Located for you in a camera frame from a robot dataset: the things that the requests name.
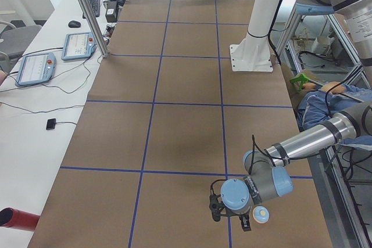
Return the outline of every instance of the tiled surface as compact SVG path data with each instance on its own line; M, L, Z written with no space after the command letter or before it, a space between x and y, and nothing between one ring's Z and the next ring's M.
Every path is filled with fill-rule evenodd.
M208 209L212 181L245 173L252 134L267 148L298 132L279 67L233 73L222 59L252 2L128 2L30 248L331 247L306 160L252 232Z
M166 21L170 0L126 0L120 20Z

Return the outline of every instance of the blue grid line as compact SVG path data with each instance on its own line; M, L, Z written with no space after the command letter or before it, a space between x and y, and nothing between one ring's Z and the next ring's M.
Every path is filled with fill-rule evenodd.
M222 137L223 137L223 153L225 163L225 179L228 178L228 167L227 167L227 148L226 148L226 131L225 131L225 116L224 116L224 103L223 103L223 87L222 87L222 70L221 70L221 57L220 57L220 38L219 38L219 17L217 9L217 0L214 0L214 8L216 11L216 35L217 35L217 54L219 56L219 78L220 78L220 95L221 95L221 116L222 116ZM231 220L227 218L227 230L228 230L228 246L232 248L233 237L231 234Z
M147 21L147 20L118 20L118 23L167 23L166 21ZM168 23L172 24L212 24L216 25L216 23L193 23L187 21L168 21ZM247 26L248 23L219 23L222 25L229 25L229 26Z
M175 102L141 102L141 101L121 101L121 100L90 100L87 102L96 103L129 103L129 104L146 104L146 105L177 105L177 106L212 106L212 107L257 107L269 109L292 109L291 106L276 105L232 105L232 104L207 104L207 103L175 103Z
M112 56L128 56L128 57L178 57L178 58L198 58L198 59L218 59L217 56L183 56L183 55L121 55L119 53L111 53ZM230 57L220 57L220 59L230 59Z
M141 173L141 170L122 169L122 168L89 168L89 167L71 167L61 166L64 170L77 170L77 171L107 171L107 172L136 172ZM193 171L155 171L155 170L143 170L145 174L175 174L175 175L200 175L207 177L224 177L225 174L218 172L193 172ZM247 174L227 174L229 177L244 177ZM291 175L292 179L313 179L312 176L308 175Z
M128 241L128 248L131 247L132 240L133 240L134 225L135 225L135 219L136 219L136 216L137 216L138 202L140 200L140 191L141 191L141 185L142 185L142 178L143 178L143 174L144 174L144 168L145 168L145 162L146 162L146 154L147 154L147 148L148 148L148 143L149 143L149 138L150 138L150 131L151 131L151 124L152 124L153 110L154 110L154 107L155 107L156 91L158 89L160 69L162 67L163 52L164 52L165 39L166 39L166 35L167 35L167 27L168 27L168 19L169 19L169 14L170 14L171 3L172 3L172 0L169 0L169 7L168 7L168 14L167 14L167 23L165 24L165 30L164 30L164 36L163 36L163 43L162 43L162 51L161 51L161 54L160 54L160 62L159 62L159 68L158 68L158 75L156 77L155 90L154 90L154 93L153 93L152 107L151 107L151 114L150 114L150 121L149 121L148 130L147 130L144 156L142 158L141 174L139 176L137 196L135 198L135 206L134 206L134 212L133 212L132 226L131 226L131 230L130 230L130 237L129 237L129 241Z

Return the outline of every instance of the robotic arm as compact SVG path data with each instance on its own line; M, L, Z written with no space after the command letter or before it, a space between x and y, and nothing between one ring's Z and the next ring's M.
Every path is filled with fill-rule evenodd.
M372 85L372 0L297 0L297 11L303 15L335 12L344 15L364 72ZM220 195L214 193L214 183L211 185L209 208L213 219L219 221L221 216L237 215L243 230L250 231L248 214L253 205L292 192L293 184L284 168L291 160L307 158L343 139L371 133L372 102L363 102L292 138L273 144L263 153L246 153L243 162L248 175L243 179L226 180Z

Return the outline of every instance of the blue cloth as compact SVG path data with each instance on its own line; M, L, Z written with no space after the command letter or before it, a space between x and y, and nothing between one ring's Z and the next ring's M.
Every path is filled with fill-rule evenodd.
M369 89L354 87L353 85L343 85L346 88L345 93L365 101L372 100L372 91ZM306 130L315 125L330 119L326 105L326 93L318 90L309 92L302 99L298 106L297 123L301 130ZM331 114L335 114L343 109L357 104L356 101L342 96L328 94L328 104ZM356 139L345 139L342 144L354 148L372 149L372 136L360 136Z

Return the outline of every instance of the small black box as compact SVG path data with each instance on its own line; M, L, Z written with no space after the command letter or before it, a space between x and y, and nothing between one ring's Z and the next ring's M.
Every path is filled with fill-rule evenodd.
M106 20L108 23L117 22L119 6L116 1L108 1L106 4Z

